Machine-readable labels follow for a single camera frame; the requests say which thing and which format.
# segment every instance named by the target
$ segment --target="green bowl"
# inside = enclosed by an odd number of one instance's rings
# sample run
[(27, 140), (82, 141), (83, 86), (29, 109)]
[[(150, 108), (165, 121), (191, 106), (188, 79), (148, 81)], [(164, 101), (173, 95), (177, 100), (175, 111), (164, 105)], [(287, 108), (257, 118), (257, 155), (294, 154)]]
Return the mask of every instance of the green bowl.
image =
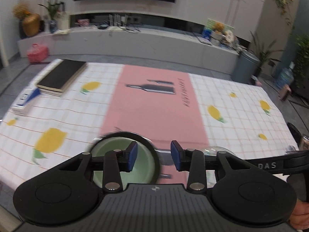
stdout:
[[(119, 132), (106, 135), (98, 141), (91, 149), (93, 157), (104, 156), (106, 152), (121, 149), (136, 141), (138, 144), (138, 154), (132, 172), (120, 172), (123, 188), (128, 183), (155, 184), (160, 174), (159, 157), (154, 146), (142, 136), (130, 133)], [(93, 174), (94, 183), (102, 187), (103, 171), (95, 171)]]

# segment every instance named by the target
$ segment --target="gold vase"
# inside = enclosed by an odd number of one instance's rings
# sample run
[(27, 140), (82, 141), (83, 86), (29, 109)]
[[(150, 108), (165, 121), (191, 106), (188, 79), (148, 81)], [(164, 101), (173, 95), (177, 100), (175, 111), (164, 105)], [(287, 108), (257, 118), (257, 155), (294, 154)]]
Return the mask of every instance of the gold vase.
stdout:
[(39, 14), (31, 14), (23, 20), (23, 30), (25, 34), (29, 37), (35, 36), (40, 30), (40, 20)]

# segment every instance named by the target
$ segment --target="yellow lemon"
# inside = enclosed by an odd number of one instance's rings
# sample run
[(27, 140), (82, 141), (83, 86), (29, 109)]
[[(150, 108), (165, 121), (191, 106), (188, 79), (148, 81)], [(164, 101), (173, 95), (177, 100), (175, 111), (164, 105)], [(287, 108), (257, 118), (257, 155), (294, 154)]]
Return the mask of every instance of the yellow lemon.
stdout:
[(7, 125), (15, 125), (16, 121), (17, 121), (17, 118), (13, 118), (9, 122), (7, 122)]
[(56, 128), (49, 128), (44, 132), (35, 144), (32, 162), (38, 165), (36, 159), (46, 158), (43, 153), (52, 153), (56, 151), (64, 142), (67, 133)]
[(208, 106), (208, 113), (210, 114), (211, 117), (213, 117), (214, 119), (225, 123), (225, 120), (221, 117), (221, 113), (219, 112), (219, 110), (217, 108), (215, 108), (213, 105)]
[(237, 95), (236, 95), (234, 92), (231, 92), (231, 93), (230, 93), (230, 97), (232, 97), (232, 98), (237, 98)]
[(258, 137), (259, 137), (260, 139), (267, 140), (267, 137), (266, 137), (264, 134), (262, 134), (262, 133), (260, 133), (260, 134), (258, 135)]
[(267, 115), (269, 115), (270, 114), (270, 112), (269, 112), (269, 110), (270, 110), (269, 104), (266, 101), (264, 101), (264, 100), (260, 100), (260, 105), (261, 105), (261, 108), (263, 109), (263, 111)]
[(83, 94), (86, 94), (87, 92), (89, 92), (90, 90), (95, 90), (96, 88), (98, 88), (101, 85), (100, 82), (89, 82), (87, 84), (83, 84), (83, 86), (80, 89), (80, 92)]

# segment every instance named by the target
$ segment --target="stack of books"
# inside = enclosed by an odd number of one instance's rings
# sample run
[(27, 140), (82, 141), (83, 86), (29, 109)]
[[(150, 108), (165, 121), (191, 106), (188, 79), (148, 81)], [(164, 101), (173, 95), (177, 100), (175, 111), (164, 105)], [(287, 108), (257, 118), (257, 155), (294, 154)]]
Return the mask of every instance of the stack of books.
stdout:
[(61, 97), (86, 67), (86, 62), (65, 59), (38, 82), (37, 87), (42, 93)]

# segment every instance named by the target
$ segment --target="checkered tablecloth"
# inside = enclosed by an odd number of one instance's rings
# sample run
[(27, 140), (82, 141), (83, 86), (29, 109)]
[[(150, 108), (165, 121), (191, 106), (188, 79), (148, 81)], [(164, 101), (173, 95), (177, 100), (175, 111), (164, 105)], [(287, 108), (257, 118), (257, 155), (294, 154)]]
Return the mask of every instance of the checkered tablecloth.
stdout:
[[(54, 60), (31, 84), (59, 62)], [(41, 94), (27, 116), (18, 116), (13, 125), (8, 124), (16, 116), (9, 110), (0, 125), (0, 181), (16, 189), (22, 182), (85, 151), (99, 135), (122, 69), (120, 64), (88, 63), (62, 97)], [(189, 76), (210, 145), (225, 147), (245, 159), (283, 155), (289, 145), (296, 146), (282, 114), (262, 88)], [(82, 93), (83, 85), (93, 81), (100, 86), (91, 93)], [(269, 104), (269, 114), (261, 108), (260, 100)], [(209, 114), (211, 105), (219, 110), (223, 122)], [(50, 128), (61, 131), (63, 143), (56, 150), (34, 155), (37, 141)]]
[[(289, 145), (297, 147), (281, 112), (261, 87), (196, 74), (190, 79), (211, 146), (227, 148), (242, 159), (284, 155)], [(269, 114), (261, 100), (269, 104)], [(224, 123), (210, 116), (209, 105), (220, 111)]]

